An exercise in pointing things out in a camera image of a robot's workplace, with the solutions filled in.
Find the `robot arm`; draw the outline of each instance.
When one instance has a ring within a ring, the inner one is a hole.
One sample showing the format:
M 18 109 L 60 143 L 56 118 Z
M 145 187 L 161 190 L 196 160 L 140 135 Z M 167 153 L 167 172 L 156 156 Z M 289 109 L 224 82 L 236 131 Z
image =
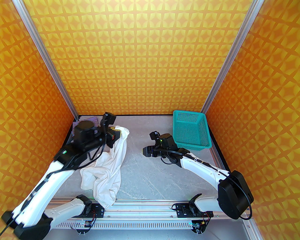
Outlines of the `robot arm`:
M 214 196 L 198 194 L 192 198 L 190 204 L 197 207 L 193 212 L 222 211 L 227 216 L 238 219 L 251 207 L 254 199 L 241 173 L 219 169 L 197 158 L 190 151 L 178 148 L 168 133 L 160 135 L 155 131 L 150 133 L 150 137 L 155 140 L 155 145 L 145 147 L 144 156 L 168 158 L 171 163 L 190 170 L 217 190 Z
M 75 170 L 97 159 L 96 157 L 88 164 L 80 166 L 87 159 L 88 152 L 96 148 L 99 150 L 102 146 L 102 153 L 105 144 L 110 148 L 113 147 L 121 135 L 120 131 L 108 127 L 115 119 L 115 115 L 106 112 L 100 127 L 95 127 L 90 121 L 81 121 L 74 129 L 74 142 L 64 145 L 58 151 L 45 175 L 28 197 L 13 211 L 6 211 L 2 215 L 2 220 L 7 227 L 14 229 L 14 234 L 19 239 L 43 239 L 60 222 L 90 212 L 92 201 L 83 195 L 59 207 L 45 209 L 61 185 Z

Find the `marble-pattern surface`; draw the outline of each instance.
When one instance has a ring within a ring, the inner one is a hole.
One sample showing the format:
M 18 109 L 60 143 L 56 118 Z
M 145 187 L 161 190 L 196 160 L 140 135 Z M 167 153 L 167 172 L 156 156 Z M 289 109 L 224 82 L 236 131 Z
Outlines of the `marble-pattern surface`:
M 130 134 L 127 153 L 121 166 L 121 187 L 118 199 L 189 200 L 198 193 L 212 194 L 216 190 L 194 173 L 175 164 L 166 165 L 159 157 L 145 157 L 142 149 L 153 145 L 149 133 L 173 133 L 173 116 L 117 116 L 114 125 L 125 127 Z M 209 149 L 191 151 L 202 160 L 214 165 Z M 80 189 L 81 176 L 76 171 L 61 186 L 54 197 L 75 197 L 84 194 L 93 198 L 92 190 Z

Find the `white cloth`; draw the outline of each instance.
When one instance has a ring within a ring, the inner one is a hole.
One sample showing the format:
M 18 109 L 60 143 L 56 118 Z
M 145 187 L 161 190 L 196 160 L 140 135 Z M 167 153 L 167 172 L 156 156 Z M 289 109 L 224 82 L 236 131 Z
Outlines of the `white cloth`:
M 81 189 L 92 189 L 94 198 L 104 208 L 116 201 L 121 184 L 120 167 L 127 150 L 129 130 L 120 126 L 116 126 L 115 129 L 121 131 L 121 137 L 114 143 L 110 152 L 103 152 L 95 163 L 80 170 Z

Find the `teal basket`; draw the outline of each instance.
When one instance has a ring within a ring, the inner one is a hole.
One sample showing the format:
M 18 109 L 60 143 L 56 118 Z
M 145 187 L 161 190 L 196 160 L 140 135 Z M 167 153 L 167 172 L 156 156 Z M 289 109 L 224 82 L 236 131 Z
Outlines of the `teal basket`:
M 179 148 L 202 150 L 211 148 L 207 120 L 200 112 L 173 112 L 173 138 Z

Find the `orange patterned wall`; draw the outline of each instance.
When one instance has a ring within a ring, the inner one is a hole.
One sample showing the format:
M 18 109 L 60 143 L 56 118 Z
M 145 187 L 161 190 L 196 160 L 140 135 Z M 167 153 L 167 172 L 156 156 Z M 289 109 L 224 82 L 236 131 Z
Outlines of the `orange patterned wall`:
M 300 2 L 265 1 L 207 113 L 265 239 L 300 239 Z
M 73 116 L 10 0 L 0 2 L 0 215 L 29 194 Z M 0 231 L 4 228 L 0 220 Z M 2 237 L 12 239 L 11 230 Z
M 81 115 L 200 111 L 251 0 L 25 0 Z

